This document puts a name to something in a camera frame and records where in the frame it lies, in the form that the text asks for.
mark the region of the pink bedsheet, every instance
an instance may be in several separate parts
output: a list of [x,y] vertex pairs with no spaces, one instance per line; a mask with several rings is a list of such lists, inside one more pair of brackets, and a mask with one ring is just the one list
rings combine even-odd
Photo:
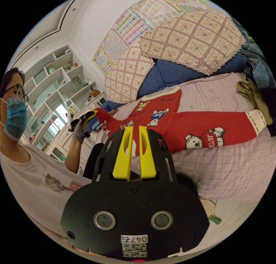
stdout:
[[[180,85],[182,96],[178,112],[252,110],[237,94],[241,73],[221,74]],[[119,108],[116,119],[126,119],[138,100]],[[101,131],[96,142],[105,142]],[[276,137],[265,128],[255,139],[233,146],[189,149],[173,153],[176,173],[189,176],[198,193],[210,200],[257,202],[265,193],[276,167]],[[140,174],[139,157],[132,158],[131,170]]]

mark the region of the white t-shirt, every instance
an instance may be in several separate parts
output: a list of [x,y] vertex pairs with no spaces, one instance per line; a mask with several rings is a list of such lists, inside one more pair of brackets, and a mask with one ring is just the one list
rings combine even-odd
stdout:
[[31,160],[17,163],[0,152],[3,173],[15,199],[31,220],[51,239],[70,246],[60,227],[65,204],[73,192],[91,180],[69,171],[34,145],[20,145]]

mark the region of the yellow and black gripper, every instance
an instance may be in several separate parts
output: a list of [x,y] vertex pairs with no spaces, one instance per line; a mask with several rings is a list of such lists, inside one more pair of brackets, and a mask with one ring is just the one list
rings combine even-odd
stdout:
[[[99,154],[92,181],[101,171],[104,171],[101,180],[130,181],[132,143],[133,126],[112,134]],[[144,126],[139,126],[139,155],[141,181],[161,178],[176,180],[173,160],[163,137]]]

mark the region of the face mask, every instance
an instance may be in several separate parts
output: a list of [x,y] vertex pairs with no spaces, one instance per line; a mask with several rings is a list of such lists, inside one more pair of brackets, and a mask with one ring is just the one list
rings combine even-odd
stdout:
[[16,97],[9,98],[7,102],[7,122],[4,125],[4,132],[14,141],[19,141],[22,137],[28,122],[25,102],[19,103]]

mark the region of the black hair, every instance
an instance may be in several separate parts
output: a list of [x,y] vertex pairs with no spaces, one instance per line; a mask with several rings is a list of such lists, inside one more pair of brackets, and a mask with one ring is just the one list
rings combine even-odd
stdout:
[[1,81],[1,85],[0,85],[0,98],[2,98],[6,92],[7,86],[8,84],[11,82],[12,80],[12,76],[18,73],[21,76],[21,79],[23,81],[23,85],[25,84],[25,75],[22,71],[20,71],[17,67],[11,68],[10,70],[8,70]]

